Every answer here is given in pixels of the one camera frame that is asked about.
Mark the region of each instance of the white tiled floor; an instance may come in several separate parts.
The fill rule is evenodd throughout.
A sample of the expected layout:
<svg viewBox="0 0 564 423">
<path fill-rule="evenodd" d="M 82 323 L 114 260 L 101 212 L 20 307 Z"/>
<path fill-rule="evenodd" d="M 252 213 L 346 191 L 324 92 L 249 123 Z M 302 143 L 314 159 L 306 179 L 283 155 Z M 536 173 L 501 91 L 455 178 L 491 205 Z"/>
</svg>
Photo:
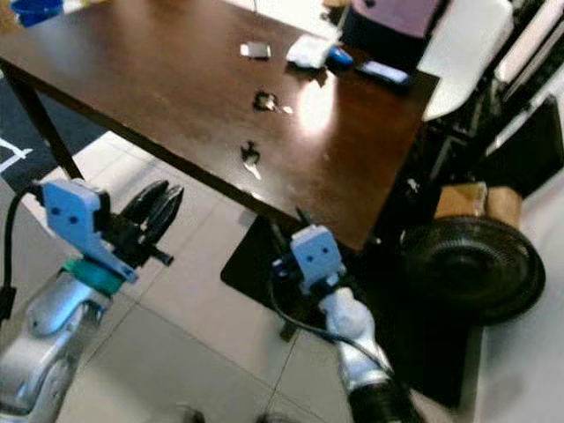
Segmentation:
<svg viewBox="0 0 564 423">
<path fill-rule="evenodd" d="M 229 1 L 253 7 L 252 0 Z M 258 0 L 258 9 L 312 32 L 326 30 L 320 0 Z M 142 423 L 177 402 L 201 409 L 212 423 L 250 423 L 266 410 L 302 423 L 351 420 L 334 349 L 303 333 L 281 341 L 280 320 L 219 278 L 252 212 L 110 132 L 75 159 L 89 182 L 110 192 L 114 210 L 161 178 L 186 191 L 160 244 L 175 255 L 173 265 L 149 262 L 139 281 L 115 297 L 60 423 Z M 57 169 L 47 179 L 62 176 Z M 44 221 L 39 205 L 26 205 Z M 429 422 L 451 421 L 425 398 L 418 404 Z"/>
</svg>

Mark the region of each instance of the wooden table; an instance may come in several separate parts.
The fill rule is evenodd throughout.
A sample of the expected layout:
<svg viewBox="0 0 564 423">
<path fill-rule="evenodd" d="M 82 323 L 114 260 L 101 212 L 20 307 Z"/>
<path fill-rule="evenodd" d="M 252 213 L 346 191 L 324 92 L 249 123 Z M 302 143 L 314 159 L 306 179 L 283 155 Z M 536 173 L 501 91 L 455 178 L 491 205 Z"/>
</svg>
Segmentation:
<svg viewBox="0 0 564 423">
<path fill-rule="evenodd" d="M 114 0 L 4 36 L 0 66 L 69 176 L 80 172 L 36 91 L 267 218 L 295 224 L 299 206 L 361 249 L 436 78 L 398 95 L 353 71 L 288 68 L 302 34 L 216 0 Z M 271 60 L 241 57 L 244 41 L 268 42 Z M 258 89 L 293 114 L 255 111 Z M 241 163 L 247 140 L 260 181 Z"/>
</svg>

